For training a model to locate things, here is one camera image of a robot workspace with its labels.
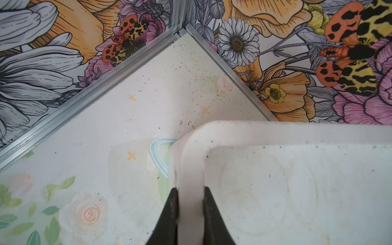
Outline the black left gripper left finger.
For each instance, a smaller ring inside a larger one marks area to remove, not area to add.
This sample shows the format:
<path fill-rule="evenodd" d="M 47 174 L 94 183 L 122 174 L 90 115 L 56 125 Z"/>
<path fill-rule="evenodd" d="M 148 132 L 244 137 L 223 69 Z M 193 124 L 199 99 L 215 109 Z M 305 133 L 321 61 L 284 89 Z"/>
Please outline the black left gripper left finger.
<path fill-rule="evenodd" d="M 161 215 L 146 245 L 176 245 L 179 197 L 176 188 L 169 192 Z"/>

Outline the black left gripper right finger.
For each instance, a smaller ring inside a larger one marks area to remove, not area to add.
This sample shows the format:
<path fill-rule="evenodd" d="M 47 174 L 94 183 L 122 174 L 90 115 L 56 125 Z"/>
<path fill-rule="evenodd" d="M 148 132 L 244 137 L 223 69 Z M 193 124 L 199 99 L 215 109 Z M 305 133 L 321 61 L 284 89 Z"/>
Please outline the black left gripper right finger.
<path fill-rule="evenodd" d="M 204 245 L 235 245 L 209 187 L 204 187 Z"/>

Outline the white plastic drawer cabinet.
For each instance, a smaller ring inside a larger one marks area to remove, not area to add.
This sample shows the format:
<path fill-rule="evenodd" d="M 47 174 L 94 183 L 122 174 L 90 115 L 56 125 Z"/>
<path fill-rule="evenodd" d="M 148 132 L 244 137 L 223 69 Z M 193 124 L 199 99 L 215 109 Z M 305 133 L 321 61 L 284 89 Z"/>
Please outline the white plastic drawer cabinet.
<path fill-rule="evenodd" d="M 390 126 L 212 121 L 169 150 L 178 242 L 201 245 L 208 187 L 238 245 L 389 245 Z"/>

